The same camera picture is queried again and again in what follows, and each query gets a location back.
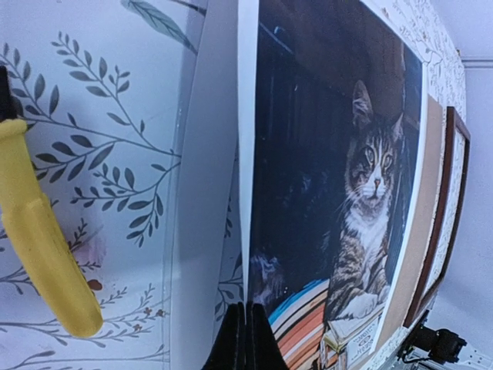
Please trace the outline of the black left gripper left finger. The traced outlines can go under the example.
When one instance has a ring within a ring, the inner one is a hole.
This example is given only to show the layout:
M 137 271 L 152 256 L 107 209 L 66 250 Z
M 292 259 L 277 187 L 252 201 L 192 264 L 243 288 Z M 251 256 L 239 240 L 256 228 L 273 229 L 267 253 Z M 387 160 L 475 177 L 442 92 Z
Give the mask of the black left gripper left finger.
M 245 331 L 243 303 L 230 304 L 202 370 L 243 370 Z

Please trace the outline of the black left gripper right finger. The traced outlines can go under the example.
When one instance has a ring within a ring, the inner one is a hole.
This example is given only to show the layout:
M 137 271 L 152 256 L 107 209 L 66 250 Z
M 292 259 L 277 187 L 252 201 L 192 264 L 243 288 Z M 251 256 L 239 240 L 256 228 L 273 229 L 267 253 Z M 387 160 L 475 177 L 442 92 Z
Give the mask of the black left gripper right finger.
M 288 370 L 262 304 L 246 307 L 246 370 Z

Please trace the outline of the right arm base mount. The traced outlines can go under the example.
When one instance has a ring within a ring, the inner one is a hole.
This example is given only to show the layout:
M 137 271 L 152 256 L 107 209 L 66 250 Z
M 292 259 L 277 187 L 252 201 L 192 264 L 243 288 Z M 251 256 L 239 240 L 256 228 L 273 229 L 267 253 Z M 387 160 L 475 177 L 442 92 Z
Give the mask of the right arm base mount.
M 457 363 L 459 354 L 467 342 L 458 334 L 446 329 L 433 330 L 423 324 L 415 327 L 404 340 L 398 357 L 405 363 L 431 360 L 438 364 Z M 425 358 L 407 360 L 407 356 L 414 350 L 420 349 L 427 353 Z

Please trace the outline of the cat photo print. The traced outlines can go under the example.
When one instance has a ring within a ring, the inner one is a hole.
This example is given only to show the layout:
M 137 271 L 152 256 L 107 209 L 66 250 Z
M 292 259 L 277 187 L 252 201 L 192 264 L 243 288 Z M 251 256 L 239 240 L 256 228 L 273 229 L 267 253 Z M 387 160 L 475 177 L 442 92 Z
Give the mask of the cat photo print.
M 247 303 L 289 369 L 374 349 L 406 247 L 424 67 L 386 1 L 261 1 Z

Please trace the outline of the white mat board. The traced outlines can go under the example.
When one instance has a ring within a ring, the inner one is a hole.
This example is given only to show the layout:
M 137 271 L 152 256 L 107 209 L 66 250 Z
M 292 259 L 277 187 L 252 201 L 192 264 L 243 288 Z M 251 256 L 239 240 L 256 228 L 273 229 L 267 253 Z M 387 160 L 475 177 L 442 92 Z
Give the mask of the white mat board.
M 237 136 L 236 1 L 211 1 L 196 59 L 180 165 L 170 367 L 200 369 L 213 343 L 216 289 Z

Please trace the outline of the yellow handled screwdriver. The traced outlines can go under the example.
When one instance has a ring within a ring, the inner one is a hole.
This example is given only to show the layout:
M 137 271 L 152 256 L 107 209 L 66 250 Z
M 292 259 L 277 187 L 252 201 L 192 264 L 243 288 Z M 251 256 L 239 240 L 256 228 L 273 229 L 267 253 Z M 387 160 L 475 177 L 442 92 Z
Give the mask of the yellow handled screwdriver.
M 1 68 L 1 211 L 5 228 L 36 290 L 71 335 L 88 338 L 102 327 L 100 306 L 36 178 L 25 141 L 27 124 Z

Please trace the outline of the red-brown wooden picture frame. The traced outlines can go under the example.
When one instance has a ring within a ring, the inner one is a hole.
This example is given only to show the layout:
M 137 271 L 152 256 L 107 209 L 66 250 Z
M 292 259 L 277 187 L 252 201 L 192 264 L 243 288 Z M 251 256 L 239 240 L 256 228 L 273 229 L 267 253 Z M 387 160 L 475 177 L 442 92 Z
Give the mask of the red-brown wooden picture frame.
M 446 275 L 463 207 L 470 138 L 464 120 L 453 106 L 449 106 L 446 109 L 444 159 L 438 204 L 423 268 L 403 322 L 406 328 L 411 327 L 422 315 Z

